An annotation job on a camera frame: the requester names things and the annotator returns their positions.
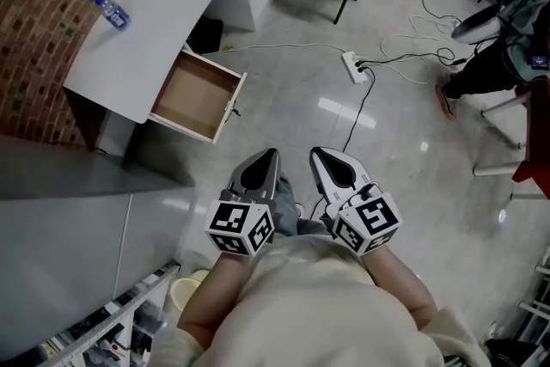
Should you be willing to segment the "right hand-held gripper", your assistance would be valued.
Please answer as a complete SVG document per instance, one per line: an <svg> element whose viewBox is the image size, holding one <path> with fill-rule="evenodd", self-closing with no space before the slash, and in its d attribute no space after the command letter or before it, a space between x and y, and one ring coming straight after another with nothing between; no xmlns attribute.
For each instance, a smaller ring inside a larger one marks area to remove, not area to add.
<svg viewBox="0 0 550 367"><path fill-rule="evenodd" d="M386 245L402 217L391 194L370 181L364 165L343 151L319 146L309 152L309 165L319 194L331 203L325 219L332 221L334 240L358 256ZM354 191L337 200L344 190Z"/></svg>

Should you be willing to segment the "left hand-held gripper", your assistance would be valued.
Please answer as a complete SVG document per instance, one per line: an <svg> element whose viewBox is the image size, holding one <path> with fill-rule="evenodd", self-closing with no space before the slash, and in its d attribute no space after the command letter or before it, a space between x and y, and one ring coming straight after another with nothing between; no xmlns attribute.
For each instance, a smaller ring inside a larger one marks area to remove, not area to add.
<svg viewBox="0 0 550 367"><path fill-rule="evenodd" d="M274 201L279 175L275 148L253 154L234 169L205 220L205 233L219 251L254 257L272 242L280 219Z"/></svg>

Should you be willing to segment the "white wooden desk drawer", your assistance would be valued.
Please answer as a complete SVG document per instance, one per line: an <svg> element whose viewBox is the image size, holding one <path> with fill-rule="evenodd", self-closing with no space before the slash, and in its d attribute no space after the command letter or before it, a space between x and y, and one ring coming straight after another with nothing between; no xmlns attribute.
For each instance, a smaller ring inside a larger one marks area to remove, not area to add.
<svg viewBox="0 0 550 367"><path fill-rule="evenodd" d="M149 120L214 144L247 76L184 49L162 85Z"/></svg>

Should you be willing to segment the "person's left forearm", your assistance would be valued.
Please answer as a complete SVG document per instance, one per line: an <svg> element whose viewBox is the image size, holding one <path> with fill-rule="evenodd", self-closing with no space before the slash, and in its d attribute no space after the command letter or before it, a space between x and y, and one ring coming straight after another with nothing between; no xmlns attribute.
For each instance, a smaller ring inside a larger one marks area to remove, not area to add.
<svg viewBox="0 0 550 367"><path fill-rule="evenodd" d="M183 309L177 328L208 349L248 280L250 258L222 253Z"/></svg>

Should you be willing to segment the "person's right forearm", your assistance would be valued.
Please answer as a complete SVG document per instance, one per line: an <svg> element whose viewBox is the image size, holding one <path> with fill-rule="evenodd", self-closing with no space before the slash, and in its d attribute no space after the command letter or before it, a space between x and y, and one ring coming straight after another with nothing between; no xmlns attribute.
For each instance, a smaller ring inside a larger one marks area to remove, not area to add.
<svg viewBox="0 0 550 367"><path fill-rule="evenodd" d="M375 285L403 304L419 330L435 318L438 309L428 288L388 246L381 246L361 259Z"/></svg>

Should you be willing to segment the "white desk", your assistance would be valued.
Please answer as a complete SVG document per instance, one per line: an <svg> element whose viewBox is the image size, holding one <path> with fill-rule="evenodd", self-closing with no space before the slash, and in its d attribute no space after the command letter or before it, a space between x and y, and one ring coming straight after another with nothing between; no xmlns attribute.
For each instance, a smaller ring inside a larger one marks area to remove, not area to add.
<svg viewBox="0 0 550 367"><path fill-rule="evenodd" d="M65 87L135 123L152 107L188 35L204 15L254 31L271 0L116 0L131 24L118 31L103 18L89 31Z"/></svg>

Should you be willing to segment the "person's blue jeans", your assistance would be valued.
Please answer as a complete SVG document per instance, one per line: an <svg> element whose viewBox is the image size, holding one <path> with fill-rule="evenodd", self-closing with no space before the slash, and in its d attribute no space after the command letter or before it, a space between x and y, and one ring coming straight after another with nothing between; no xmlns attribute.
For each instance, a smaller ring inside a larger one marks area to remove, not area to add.
<svg viewBox="0 0 550 367"><path fill-rule="evenodd" d="M296 214L295 197L291 183L284 174L278 180L275 193L275 218L278 220L276 233L291 237L298 235L330 235L322 221L299 218Z"/></svg>

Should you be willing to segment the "white power strip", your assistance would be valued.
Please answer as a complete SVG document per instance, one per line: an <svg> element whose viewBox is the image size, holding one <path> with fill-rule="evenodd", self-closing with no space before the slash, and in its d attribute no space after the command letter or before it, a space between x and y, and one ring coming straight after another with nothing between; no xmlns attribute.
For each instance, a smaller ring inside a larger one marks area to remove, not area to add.
<svg viewBox="0 0 550 367"><path fill-rule="evenodd" d="M355 52L343 52L341 60L354 84L361 84L367 80L367 75L362 67L363 60Z"/></svg>

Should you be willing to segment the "person's cream shirt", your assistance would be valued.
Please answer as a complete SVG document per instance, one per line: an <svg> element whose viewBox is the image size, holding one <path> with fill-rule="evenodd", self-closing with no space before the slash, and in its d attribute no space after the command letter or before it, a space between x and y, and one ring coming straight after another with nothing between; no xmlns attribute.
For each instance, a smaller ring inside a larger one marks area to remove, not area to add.
<svg viewBox="0 0 550 367"><path fill-rule="evenodd" d="M458 308L437 306L419 330L361 257L322 235L278 238L250 260L208 349L177 323L147 367L491 367Z"/></svg>

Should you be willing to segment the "black bag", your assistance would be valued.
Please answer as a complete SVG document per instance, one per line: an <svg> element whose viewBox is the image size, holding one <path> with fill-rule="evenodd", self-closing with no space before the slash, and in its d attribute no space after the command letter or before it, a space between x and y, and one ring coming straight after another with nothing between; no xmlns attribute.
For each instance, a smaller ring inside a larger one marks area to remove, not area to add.
<svg viewBox="0 0 550 367"><path fill-rule="evenodd" d="M186 39L186 44L198 54L219 50L223 35L223 22L202 15Z"/></svg>

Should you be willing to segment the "metal shelf rack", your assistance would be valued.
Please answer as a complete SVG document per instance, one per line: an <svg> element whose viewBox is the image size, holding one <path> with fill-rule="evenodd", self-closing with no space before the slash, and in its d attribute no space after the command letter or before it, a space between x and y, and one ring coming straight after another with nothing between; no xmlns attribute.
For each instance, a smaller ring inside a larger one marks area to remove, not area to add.
<svg viewBox="0 0 550 367"><path fill-rule="evenodd" d="M179 264L170 262L138 282L104 306L108 317L92 326L67 346L61 343L59 335L53 337L52 343L58 345L60 351L37 367L85 367L84 353L93 347L98 347L99 342L115 328L120 331L113 336L113 343L117 346L114 354L119 358L119 367L130 367L130 343L136 310L142 305L150 306L152 308L150 315L154 318L160 317L168 287L179 270Z"/></svg>

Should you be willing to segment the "grey metal cabinet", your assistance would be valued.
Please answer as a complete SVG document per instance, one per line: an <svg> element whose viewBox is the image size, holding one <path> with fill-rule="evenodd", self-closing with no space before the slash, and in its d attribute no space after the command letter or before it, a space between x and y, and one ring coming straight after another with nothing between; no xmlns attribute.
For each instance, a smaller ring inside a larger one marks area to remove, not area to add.
<svg viewBox="0 0 550 367"><path fill-rule="evenodd" d="M172 260L193 199L117 156L0 135L0 363Z"/></svg>

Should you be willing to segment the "red table white legs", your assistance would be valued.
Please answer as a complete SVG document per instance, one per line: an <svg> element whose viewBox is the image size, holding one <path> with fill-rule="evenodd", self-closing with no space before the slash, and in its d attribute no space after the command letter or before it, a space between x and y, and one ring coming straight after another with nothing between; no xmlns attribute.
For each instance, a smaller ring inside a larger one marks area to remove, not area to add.
<svg viewBox="0 0 550 367"><path fill-rule="evenodd" d="M516 96L480 112L485 118L508 108L527 108L527 138L525 157L520 162L508 162L487 167L475 166L473 175L511 174L512 181L532 180L541 193L512 193L510 200L550 200L550 79L537 78L519 87Z"/></svg>

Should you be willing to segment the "blue capped water bottle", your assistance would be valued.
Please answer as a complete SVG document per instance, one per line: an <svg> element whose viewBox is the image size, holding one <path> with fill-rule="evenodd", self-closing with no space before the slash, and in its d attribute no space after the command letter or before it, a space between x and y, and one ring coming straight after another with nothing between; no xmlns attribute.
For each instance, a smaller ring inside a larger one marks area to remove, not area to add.
<svg viewBox="0 0 550 367"><path fill-rule="evenodd" d="M101 15L117 30L127 29L131 23L130 16L114 0L95 0Z"/></svg>

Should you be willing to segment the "white metal rack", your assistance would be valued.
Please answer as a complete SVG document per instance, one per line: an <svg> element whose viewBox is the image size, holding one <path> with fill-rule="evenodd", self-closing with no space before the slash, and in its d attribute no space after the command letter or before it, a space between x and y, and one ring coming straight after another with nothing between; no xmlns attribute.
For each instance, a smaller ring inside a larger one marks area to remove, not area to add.
<svg viewBox="0 0 550 367"><path fill-rule="evenodd" d="M519 303L519 308L527 313L527 317L517 338L539 345L550 336L550 246L535 266L535 282L533 298Z"/></svg>

